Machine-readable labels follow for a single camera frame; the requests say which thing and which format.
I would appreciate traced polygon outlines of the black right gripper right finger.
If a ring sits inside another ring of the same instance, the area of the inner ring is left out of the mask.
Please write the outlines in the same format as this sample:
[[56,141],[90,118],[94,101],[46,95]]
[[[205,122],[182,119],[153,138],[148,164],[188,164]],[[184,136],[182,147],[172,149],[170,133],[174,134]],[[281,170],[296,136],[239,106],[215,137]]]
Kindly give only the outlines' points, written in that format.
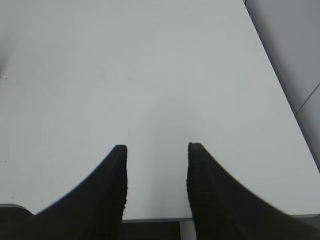
[[188,144],[187,195],[198,240],[318,240],[320,230],[268,204],[201,143]]

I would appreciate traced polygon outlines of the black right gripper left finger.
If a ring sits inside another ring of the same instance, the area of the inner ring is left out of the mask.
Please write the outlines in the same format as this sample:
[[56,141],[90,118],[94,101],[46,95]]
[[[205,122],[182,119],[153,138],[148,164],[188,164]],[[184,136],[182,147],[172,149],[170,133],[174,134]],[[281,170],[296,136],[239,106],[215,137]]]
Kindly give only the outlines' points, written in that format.
[[71,192],[33,215],[0,209],[2,240],[117,240],[128,193],[125,145],[116,145]]

